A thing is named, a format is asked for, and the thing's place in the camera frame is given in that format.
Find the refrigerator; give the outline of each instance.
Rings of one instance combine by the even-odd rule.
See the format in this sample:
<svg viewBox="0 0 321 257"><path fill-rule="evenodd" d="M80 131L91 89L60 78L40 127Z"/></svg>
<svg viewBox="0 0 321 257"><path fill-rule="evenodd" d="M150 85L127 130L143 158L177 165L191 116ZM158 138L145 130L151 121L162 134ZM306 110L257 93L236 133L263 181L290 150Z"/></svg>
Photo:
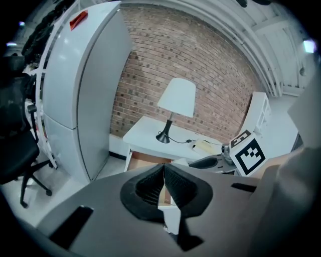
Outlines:
<svg viewBox="0 0 321 257"><path fill-rule="evenodd" d="M47 137L58 167L83 184L95 179L108 160L112 107L132 49L119 5L86 8L87 18L73 30L67 22L46 67Z"/></svg>

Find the chair seat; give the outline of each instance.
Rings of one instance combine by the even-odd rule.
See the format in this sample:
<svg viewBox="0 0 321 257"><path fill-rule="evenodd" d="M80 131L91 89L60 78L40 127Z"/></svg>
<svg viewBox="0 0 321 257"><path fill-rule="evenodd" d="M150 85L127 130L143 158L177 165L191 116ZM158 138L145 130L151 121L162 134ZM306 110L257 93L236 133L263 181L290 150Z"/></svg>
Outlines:
<svg viewBox="0 0 321 257"><path fill-rule="evenodd" d="M5 184L26 171L39 155L30 131L0 140L0 184Z"/></svg>

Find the white ceiling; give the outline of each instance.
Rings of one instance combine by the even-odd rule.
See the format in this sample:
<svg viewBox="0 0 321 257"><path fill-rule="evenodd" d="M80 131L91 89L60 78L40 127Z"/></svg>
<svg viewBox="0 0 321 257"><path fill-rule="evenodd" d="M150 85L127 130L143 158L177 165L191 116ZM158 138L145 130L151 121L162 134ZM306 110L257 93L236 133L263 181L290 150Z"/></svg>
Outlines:
<svg viewBox="0 0 321 257"><path fill-rule="evenodd" d="M305 53L308 36L290 12L278 4L248 0L124 0L123 3L163 5L194 15L231 39L252 63L272 96L300 95L315 73L314 54Z"/></svg>

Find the white lampshade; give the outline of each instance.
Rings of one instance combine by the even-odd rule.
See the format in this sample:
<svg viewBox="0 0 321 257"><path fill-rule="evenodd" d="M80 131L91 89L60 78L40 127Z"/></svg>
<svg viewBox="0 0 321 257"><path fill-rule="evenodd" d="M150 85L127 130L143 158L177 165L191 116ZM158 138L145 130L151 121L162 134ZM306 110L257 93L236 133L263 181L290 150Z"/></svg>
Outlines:
<svg viewBox="0 0 321 257"><path fill-rule="evenodd" d="M195 92L196 86L192 82L182 78L173 78L157 105L166 110L193 117Z"/></svg>

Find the office chair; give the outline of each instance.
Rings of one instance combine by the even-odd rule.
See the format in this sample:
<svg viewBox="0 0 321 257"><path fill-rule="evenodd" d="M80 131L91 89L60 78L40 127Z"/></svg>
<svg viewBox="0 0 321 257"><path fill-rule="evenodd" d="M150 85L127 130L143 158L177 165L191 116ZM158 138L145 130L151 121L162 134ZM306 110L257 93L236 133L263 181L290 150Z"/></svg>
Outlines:
<svg viewBox="0 0 321 257"><path fill-rule="evenodd" d="M17 69L24 67L24 63L19 62L20 60L14 62L15 64L11 65L11 70L7 69L7 74L0 80L0 184L17 180L19 176L23 176L20 203L26 208L28 205L24 202L24 195L30 178L45 189L48 196L51 196L52 192L34 176L35 171L50 164L50 161L47 160L32 166L39 155L34 116L36 107L34 105L28 106L36 136L35 140L25 115L24 86L29 82L30 76L17 73Z"/></svg>

